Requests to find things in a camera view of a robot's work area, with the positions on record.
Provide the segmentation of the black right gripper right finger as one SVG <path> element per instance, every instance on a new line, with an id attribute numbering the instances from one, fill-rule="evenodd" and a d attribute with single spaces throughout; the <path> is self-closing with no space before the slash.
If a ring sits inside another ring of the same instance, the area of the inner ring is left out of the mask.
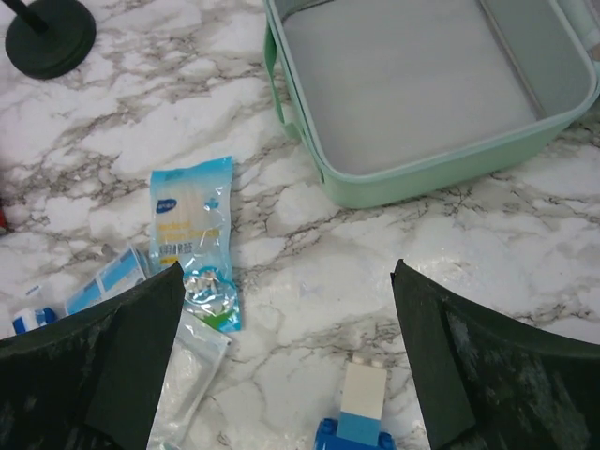
<path id="1" fill-rule="evenodd" d="M 598 345 L 483 307 L 402 260 L 391 282 L 430 448 L 598 448 Z"/>

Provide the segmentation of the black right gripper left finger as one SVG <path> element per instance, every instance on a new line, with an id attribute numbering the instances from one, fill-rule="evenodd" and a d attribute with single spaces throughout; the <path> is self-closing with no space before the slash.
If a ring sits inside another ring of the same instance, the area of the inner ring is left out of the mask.
<path id="1" fill-rule="evenodd" d="M 4 449 L 144 449 L 184 300 L 179 263 L 1 342 Z"/>

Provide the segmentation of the blue white bandage roll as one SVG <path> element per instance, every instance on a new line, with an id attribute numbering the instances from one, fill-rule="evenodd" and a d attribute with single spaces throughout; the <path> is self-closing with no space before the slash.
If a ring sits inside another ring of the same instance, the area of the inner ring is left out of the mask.
<path id="1" fill-rule="evenodd" d="M 17 311 L 12 324 L 17 335 L 38 329 L 58 320 L 50 307 L 25 307 Z"/>

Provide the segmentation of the alcohol wipes bag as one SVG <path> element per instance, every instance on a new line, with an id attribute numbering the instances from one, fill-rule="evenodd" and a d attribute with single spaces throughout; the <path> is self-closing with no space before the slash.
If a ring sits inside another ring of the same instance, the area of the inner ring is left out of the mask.
<path id="1" fill-rule="evenodd" d="M 65 302 L 67 315 L 78 313 L 143 283 L 149 275 L 144 254 L 129 245 Z"/>

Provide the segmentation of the green medicine kit case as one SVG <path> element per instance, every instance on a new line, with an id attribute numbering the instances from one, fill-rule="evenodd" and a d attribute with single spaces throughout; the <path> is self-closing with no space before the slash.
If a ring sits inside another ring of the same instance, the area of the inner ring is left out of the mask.
<path id="1" fill-rule="evenodd" d="M 268 1 L 281 125 L 336 204 L 369 208 L 539 153 L 599 95 L 595 1 Z"/>

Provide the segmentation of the clear gauze pouch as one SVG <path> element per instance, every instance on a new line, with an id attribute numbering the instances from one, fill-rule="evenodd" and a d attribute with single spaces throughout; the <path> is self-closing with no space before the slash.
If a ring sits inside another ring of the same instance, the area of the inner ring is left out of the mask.
<path id="1" fill-rule="evenodd" d="M 180 449 L 192 418 L 231 339 L 187 311 L 181 313 L 147 447 Z"/>

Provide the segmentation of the blue white toy brick stack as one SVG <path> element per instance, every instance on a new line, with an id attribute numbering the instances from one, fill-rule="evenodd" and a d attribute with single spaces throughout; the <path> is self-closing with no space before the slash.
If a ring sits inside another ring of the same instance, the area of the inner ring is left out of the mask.
<path id="1" fill-rule="evenodd" d="M 392 450 L 382 431 L 387 370 L 383 361 L 355 353 L 348 363 L 338 419 L 324 418 L 315 433 L 315 450 Z"/>

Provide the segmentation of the red microphone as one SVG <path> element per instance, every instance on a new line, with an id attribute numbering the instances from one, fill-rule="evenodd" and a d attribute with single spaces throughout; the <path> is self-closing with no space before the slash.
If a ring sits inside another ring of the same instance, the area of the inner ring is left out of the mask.
<path id="1" fill-rule="evenodd" d="M 2 209 L 2 207 L 0 208 L 0 234 L 3 235 L 7 232 L 8 230 L 8 225 L 7 225 L 7 221 L 4 215 L 4 211 Z"/>

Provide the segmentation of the cotton swab packet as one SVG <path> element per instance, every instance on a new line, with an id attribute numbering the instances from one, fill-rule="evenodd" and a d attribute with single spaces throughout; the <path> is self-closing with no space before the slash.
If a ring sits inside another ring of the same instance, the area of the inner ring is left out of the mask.
<path id="1" fill-rule="evenodd" d="M 242 328 L 230 255 L 233 159 L 154 171 L 149 259 L 156 274 L 183 270 L 184 310 L 220 332 Z"/>

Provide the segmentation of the black microphone stand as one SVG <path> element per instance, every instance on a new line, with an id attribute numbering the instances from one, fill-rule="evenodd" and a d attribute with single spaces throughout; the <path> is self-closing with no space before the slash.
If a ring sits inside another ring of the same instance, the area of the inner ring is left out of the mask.
<path id="1" fill-rule="evenodd" d="M 15 13 L 6 33 L 7 57 L 23 75 L 37 80 L 54 79 L 76 68 L 90 53 L 97 24 L 81 2 L 3 3 Z"/>

